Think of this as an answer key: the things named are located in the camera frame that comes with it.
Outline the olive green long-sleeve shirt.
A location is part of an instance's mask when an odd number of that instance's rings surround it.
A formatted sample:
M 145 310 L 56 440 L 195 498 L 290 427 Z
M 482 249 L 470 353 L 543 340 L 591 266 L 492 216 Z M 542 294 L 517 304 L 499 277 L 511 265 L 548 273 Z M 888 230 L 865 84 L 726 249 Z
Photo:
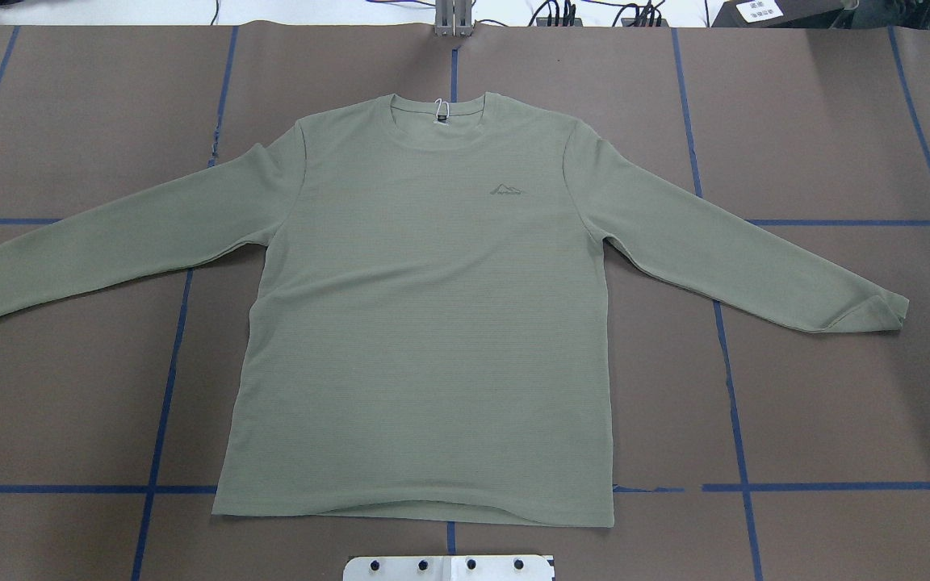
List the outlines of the olive green long-sleeve shirt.
M 0 244 L 0 316 L 265 247 L 212 512 L 615 522 L 604 250 L 805 333 L 903 295 L 487 93 L 395 94 Z

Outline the black box with white label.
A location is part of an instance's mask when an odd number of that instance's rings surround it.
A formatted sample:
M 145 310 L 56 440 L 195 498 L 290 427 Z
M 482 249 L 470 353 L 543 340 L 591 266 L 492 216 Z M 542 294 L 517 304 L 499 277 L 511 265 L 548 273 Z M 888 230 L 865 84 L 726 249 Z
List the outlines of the black box with white label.
M 710 27 L 827 29 L 859 5 L 860 1 L 727 1 Z

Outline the aluminium frame post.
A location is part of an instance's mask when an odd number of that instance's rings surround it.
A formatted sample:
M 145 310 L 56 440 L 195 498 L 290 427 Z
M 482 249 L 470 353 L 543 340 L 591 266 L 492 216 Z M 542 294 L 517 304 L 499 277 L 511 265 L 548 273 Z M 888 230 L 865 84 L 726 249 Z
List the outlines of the aluminium frame post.
M 475 30 L 472 0 L 436 0 L 434 34 L 437 37 L 468 37 Z

